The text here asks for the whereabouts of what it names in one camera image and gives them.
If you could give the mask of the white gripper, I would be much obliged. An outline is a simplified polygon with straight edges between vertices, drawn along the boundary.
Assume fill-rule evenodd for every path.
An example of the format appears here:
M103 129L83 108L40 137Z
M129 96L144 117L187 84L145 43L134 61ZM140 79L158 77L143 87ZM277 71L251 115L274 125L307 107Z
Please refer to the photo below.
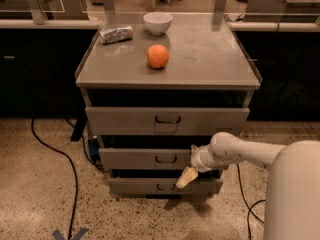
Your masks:
M198 177L198 172L204 173L212 170L216 165L214 153L209 145L197 147L191 145L191 166L187 166L179 177L176 186L180 189L186 187L189 183Z

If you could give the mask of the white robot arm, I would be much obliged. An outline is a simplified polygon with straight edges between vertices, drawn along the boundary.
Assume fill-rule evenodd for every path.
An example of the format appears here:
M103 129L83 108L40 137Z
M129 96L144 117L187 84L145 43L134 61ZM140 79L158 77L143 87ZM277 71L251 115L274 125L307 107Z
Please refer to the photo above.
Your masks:
M244 141L218 132L208 145L191 148L190 164L176 186L200 173L248 161L269 171L264 240L320 240L320 142L289 145Z

